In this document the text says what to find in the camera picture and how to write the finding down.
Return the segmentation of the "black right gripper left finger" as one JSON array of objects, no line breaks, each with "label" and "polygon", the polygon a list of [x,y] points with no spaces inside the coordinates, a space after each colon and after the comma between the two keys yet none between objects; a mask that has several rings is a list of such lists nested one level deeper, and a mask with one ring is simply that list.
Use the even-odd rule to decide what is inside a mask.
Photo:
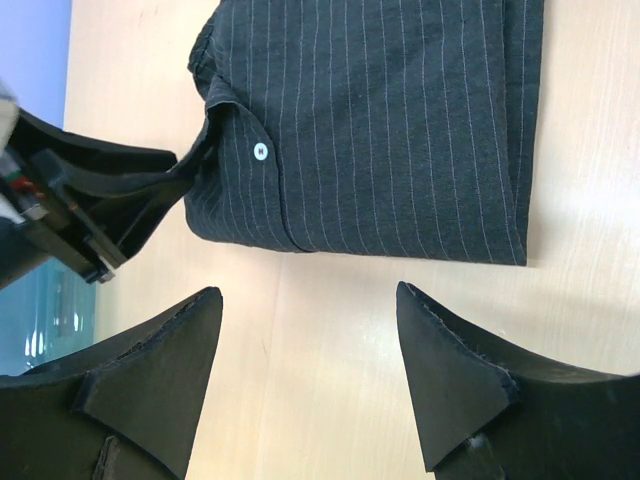
[{"label": "black right gripper left finger", "polygon": [[4,479],[183,479],[218,344],[219,289],[1,378]]}]

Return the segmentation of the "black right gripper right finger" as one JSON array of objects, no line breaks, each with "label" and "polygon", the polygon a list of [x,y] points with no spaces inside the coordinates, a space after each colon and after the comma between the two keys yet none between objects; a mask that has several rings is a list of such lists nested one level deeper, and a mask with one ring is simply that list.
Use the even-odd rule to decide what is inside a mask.
[{"label": "black right gripper right finger", "polygon": [[521,348],[414,285],[396,317],[424,467],[438,479],[635,479],[639,379]]}]

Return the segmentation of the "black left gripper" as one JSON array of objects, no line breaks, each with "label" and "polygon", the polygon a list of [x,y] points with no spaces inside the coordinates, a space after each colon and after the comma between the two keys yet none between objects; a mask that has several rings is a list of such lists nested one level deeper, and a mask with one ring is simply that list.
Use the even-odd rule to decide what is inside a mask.
[{"label": "black left gripper", "polygon": [[66,132],[3,107],[1,286],[50,258],[87,283],[110,280],[192,186],[169,179],[176,164],[167,150]]}]

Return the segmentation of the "black pinstriped long sleeve shirt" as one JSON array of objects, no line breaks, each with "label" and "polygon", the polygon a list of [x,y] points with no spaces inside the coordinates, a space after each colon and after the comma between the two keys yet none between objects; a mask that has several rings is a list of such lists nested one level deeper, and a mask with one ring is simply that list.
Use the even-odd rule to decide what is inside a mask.
[{"label": "black pinstriped long sleeve shirt", "polygon": [[205,103],[200,238],[523,266],[540,1],[223,1],[188,68]]}]

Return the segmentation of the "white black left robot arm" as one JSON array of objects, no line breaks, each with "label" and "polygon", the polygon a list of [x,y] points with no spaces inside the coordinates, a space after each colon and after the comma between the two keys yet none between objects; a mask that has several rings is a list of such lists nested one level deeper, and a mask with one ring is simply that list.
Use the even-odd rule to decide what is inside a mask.
[{"label": "white black left robot arm", "polygon": [[66,132],[1,88],[1,285],[55,258],[104,283],[193,184],[174,153]]}]

